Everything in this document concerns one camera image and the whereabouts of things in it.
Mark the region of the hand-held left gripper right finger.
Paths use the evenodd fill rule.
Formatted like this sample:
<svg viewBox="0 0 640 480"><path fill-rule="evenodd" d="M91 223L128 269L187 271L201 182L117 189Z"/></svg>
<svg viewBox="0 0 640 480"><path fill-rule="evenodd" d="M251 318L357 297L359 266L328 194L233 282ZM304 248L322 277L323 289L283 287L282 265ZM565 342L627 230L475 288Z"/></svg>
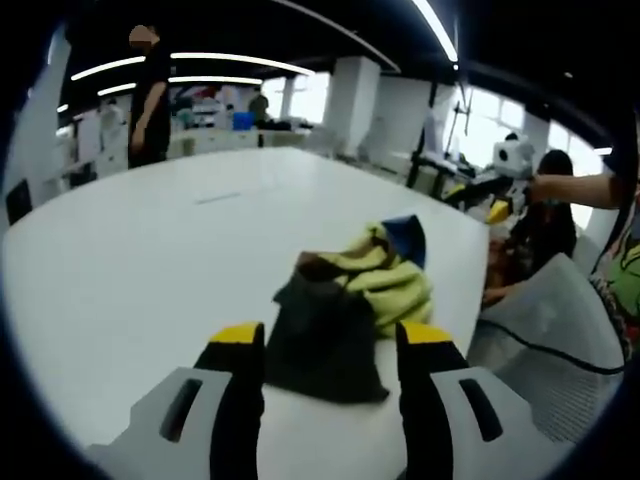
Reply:
<svg viewBox="0 0 640 480"><path fill-rule="evenodd" d="M533 422L531 405L444 330L396 324L407 479L543 479L572 449Z"/></svg>

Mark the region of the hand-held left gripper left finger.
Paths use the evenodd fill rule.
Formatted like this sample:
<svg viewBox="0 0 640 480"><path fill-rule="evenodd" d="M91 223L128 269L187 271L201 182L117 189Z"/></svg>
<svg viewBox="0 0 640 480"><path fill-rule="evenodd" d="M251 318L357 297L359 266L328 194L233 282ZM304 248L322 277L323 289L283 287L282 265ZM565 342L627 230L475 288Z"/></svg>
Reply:
<svg viewBox="0 0 640 480"><path fill-rule="evenodd" d="M213 335L130 410L127 428L88 458L110 479L255 479L264 412L264 326Z"/></svg>

